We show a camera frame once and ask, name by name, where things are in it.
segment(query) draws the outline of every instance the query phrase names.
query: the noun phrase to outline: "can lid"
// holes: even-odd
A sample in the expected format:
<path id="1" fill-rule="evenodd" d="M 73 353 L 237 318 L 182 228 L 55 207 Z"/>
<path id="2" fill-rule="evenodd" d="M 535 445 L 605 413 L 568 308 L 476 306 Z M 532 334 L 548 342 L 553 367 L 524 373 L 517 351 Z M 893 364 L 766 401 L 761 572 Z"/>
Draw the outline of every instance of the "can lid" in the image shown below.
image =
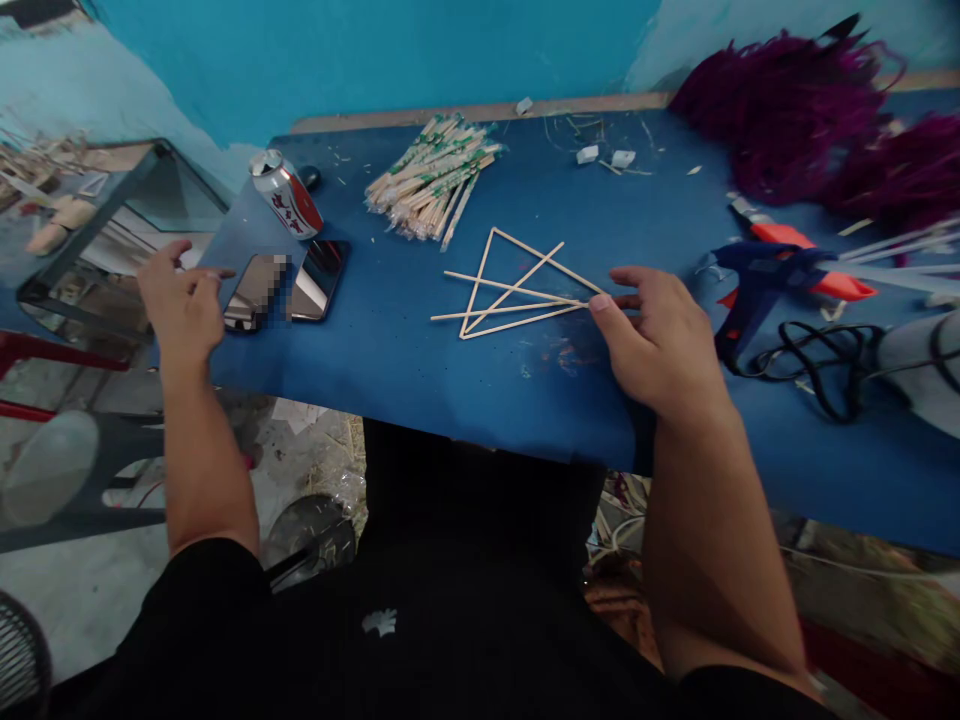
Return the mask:
<path id="1" fill-rule="evenodd" d="M 254 177 L 273 172 L 283 164 L 283 154 L 279 150 L 261 150 L 250 158 L 250 174 Z"/>

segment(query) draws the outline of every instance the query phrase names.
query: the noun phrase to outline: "hand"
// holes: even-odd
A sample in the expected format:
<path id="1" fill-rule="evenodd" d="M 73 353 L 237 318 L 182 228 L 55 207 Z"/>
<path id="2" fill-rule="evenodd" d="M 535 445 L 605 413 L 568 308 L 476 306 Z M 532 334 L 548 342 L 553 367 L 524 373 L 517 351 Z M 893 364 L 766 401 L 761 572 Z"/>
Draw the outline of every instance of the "hand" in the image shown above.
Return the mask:
<path id="1" fill-rule="evenodd" d="M 732 407 L 710 320 L 680 279 L 645 267 L 614 268 L 610 277 L 637 289 L 590 300 L 623 391 L 668 421 L 695 418 L 717 403 Z M 628 317 L 624 310 L 641 314 Z"/>
<path id="2" fill-rule="evenodd" d="M 210 353 L 223 340 L 220 278 L 232 270 L 194 268 L 178 273 L 189 240 L 170 243 L 140 268 L 137 280 L 147 317 L 160 343 L 164 383 L 184 372 L 203 372 Z"/>

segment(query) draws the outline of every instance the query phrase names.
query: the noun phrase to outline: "aluminum can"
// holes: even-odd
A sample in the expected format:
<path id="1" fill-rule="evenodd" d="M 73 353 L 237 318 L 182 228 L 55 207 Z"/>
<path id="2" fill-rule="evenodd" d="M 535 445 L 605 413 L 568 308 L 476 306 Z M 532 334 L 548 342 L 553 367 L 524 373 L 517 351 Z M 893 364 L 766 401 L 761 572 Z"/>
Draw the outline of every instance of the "aluminum can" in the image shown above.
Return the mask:
<path id="1" fill-rule="evenodd" d="M 297 177 L 296 168 L 279 150 L 254 155 L 250 175 L 257 192 L 295 238 L 306 240 L 323 229 L 323 218 L 313 198 Z"/>

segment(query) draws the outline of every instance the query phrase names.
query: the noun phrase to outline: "blue wall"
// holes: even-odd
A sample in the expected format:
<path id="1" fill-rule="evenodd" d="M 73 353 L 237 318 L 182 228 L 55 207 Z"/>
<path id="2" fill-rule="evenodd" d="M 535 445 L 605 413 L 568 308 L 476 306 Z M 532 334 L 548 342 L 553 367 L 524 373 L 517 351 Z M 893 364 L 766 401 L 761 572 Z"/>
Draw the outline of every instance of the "blue wall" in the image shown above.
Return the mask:
<path id="1" fill-rule="evenodd" d="M 732 38 L 816 35 L 861 11 L 912 70 L 960 68 L 954 0 L 85 0 L 98 22 L 0 25 L 0 100 L 33 127 L 163 135 L 222 186 L 306 115 L 675 86 Z M 0 111 L 0 124 L 12 122 Z"/>

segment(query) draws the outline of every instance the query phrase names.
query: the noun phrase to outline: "smartphone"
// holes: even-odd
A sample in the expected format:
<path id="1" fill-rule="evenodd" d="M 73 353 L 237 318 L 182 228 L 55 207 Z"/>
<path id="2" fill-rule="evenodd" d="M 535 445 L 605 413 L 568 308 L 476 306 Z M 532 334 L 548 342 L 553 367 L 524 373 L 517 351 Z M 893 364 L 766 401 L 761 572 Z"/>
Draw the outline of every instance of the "smartphone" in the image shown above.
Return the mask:
<path id="1" fill-rule="evenodd" d="M 330 312 L 350 243 L 343 240 L 312 240 L 290 293 L 287 318 L 320 322 Z"/>
<path id="2" fill-rule="evenodd" d="M 289 255 L 254 255 L 250 258 L 223 311 L 227 330 L 252 333 L 260 329 L 290 264 Z"/>

